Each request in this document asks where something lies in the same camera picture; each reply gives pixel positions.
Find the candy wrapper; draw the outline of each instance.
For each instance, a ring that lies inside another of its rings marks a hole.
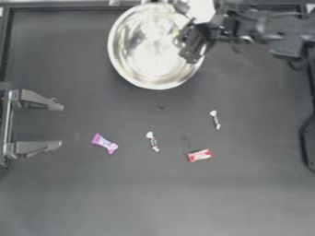
[[[109,154],[113,154],[119,148],[119,145],[116,143],[112,143],[110,141],[108,141],[104,137],[101,137],[100,134],[96,134],[93,136],[92,144],[101,146],[102,148],[106,148]]]
[[[195,153],[188,153],[188,158],[191,162],[195,162],[196,160],[200,160],[200,159],[208,159],[211,157],[212,157],[212,152],[209,149],[201,150]]]
[[[156,152],[159,152],[160,149],[159,149],[159,147],[157,147],[157,140],[156,140],[156,138],[153,137],[151,131],[147,133],[147,139],[149,140],[149,145],[151,145],[152,149],[153,149]]]

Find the purple candy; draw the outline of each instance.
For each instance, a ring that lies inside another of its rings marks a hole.
[[[92,139],[92,144],[98,145],[102,148],[106,148],[108,153],[113,154],[113,152],[117,150],[119,145],[116,143],[109,142],[104,137],[101,137],[100,134],[96,134]]]

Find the metal bowl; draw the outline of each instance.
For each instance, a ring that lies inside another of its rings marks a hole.
[[[119,74],[144,89],[171,89],[197,71],[179,56],[176,36],[189,19],[171,4],[135,6],[119,17],[108,37],[108,54]]]

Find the red candy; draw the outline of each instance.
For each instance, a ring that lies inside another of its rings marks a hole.
[[[211,157],[212,157],[212,152],[209,149],[204,149],[195,153],[188,153],[188,158],[191,162],[195,162],[196,160],[200,160],[200,159],[208,159]]]

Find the black table surface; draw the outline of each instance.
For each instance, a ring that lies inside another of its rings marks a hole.
[[[0,176],[0,234],[312,234],[315,175],[297,139],[311,115],[307,73],[264,46],[235,53],[217,44],[180,87],[137,88],[106,55],[117,16],[14,13],[6,81],[56,97],[65,111],[16,112],[16,139],[60,139],[62,147]],[[90,145],[96,133],[117,142],[115,155]],[[189,163],[187,153],[204,148],[213,158]]]

